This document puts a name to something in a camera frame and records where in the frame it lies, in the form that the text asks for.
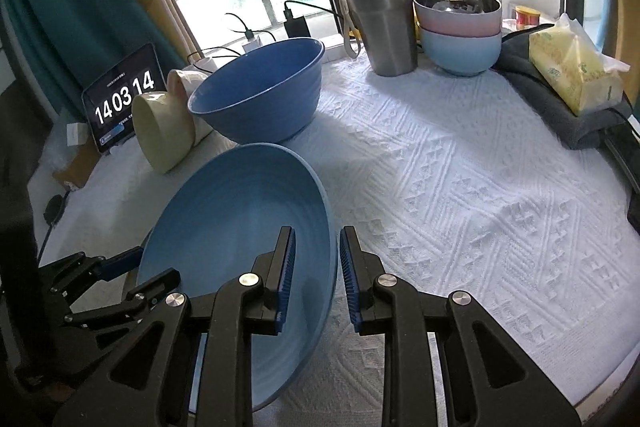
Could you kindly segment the cardboard box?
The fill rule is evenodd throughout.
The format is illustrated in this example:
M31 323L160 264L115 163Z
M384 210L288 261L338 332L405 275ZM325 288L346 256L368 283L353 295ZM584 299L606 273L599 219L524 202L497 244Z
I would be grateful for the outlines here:
M70 191L83 188L88 182L101 155L93 139L81 145L63 145L58 149L52 176L58 184Z

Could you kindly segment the teal curtain left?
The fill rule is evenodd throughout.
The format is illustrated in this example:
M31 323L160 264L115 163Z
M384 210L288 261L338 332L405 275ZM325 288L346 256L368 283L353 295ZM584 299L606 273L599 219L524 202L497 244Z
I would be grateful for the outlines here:
M81 117L81 93L145 43L163 72L183 65L138 0L4 0L17 41L55 110Z

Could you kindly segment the white textured tablecloth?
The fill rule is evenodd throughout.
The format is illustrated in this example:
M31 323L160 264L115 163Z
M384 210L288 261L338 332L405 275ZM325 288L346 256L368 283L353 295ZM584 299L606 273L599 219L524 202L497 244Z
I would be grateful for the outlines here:
M567 150L492 70L373 74L365 58L324 64L312 123L284 145L318 174L335 228L421 291L469 291L577 405L639 354L639 234L631 188L600 150ZM131 139L70 194L42 263L140 244L178 188L234 147L210 134L174 170ZM314 355L255 426L379 426L383 340L349 322L338 262ZM585 402L589 416L612 393Z

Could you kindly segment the small white box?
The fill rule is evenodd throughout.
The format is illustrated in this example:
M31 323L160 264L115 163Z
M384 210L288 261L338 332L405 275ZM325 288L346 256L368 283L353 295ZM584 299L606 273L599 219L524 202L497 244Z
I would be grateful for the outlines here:
M89 139L89 133L89 126L84 122L66 124L66 144L69 147L84 145Z

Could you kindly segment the light blue bowl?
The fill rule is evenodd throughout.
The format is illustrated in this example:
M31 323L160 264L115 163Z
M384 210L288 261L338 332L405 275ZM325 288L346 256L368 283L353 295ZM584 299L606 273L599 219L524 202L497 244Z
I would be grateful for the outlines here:
M476 76L498 61L500 34L489 37L457 37L420 28L424 54L438 67L456 76Z

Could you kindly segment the dark blue bowl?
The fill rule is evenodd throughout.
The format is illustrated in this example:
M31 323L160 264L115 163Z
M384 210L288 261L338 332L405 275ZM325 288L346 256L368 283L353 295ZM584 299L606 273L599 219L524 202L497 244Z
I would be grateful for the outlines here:
M209 75L190 95L188 109L235 143L284 142L314 118L324 52L310 37L250 51Z

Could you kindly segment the tablet showing clock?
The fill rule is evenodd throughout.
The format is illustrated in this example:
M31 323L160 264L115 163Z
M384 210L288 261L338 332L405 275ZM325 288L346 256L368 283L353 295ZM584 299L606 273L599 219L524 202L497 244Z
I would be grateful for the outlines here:
M132 102L137 96L165 90L160 62L149 42L82 91L82 106L99 154L107 154L114 146L134 135Z

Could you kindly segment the stainless steel tumbler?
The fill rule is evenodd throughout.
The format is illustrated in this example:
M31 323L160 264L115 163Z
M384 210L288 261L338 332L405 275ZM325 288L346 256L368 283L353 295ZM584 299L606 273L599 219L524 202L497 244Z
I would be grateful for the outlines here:
M416 69L412 0L345 0L376 75L397 77Z

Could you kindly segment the pale green bowl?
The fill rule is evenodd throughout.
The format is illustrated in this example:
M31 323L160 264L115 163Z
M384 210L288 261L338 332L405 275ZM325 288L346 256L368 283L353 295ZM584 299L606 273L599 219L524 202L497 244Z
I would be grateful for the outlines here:
M137 95L131 115L142 153L155 171L170 171L190 153L195 127L177 95L167 91Z

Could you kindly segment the large light blue plate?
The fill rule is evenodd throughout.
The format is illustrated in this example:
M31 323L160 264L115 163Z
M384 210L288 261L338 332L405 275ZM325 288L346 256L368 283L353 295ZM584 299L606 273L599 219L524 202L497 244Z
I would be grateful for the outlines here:
M283 331L252 340L255 409L294 381L321 337L335 289L337 246L326 191L312 168L288 148L237 146L209 161L168 202L144 247L137 280L166 269L180 274L191 298L247 272L295 232L296 254Z

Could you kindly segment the black charger block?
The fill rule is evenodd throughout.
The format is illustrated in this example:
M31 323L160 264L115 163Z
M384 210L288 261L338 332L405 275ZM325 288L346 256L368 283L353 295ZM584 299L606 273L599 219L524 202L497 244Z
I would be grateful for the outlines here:
M285 8L283 13L285 17L283 26L288 38L311 36L305 17L294 17L293 12L289 8Z

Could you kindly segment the white charger plug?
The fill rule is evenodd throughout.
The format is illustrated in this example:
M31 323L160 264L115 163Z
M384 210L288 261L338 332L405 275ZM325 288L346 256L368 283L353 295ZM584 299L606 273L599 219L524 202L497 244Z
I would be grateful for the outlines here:
M244 31L244 37L246 39L246 43L242 44L242 48L245 53L258 49L262 46L262 40L260 40L260 37L254 30L247 29Z

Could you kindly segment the yellow tin can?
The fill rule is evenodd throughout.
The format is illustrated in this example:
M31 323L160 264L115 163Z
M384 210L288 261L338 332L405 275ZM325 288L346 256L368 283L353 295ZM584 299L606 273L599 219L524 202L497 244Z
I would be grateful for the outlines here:
M517 5L514 13L517 30L534 28L540 24L540 12L529 6Z

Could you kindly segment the yellow tissue pack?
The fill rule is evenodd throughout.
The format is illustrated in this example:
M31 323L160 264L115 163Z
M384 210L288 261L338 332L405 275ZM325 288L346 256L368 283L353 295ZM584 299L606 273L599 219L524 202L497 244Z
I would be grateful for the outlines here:
M599 51L582 25L567 14L529 35L528 57L575 116L623 101L620 74L630 66Z

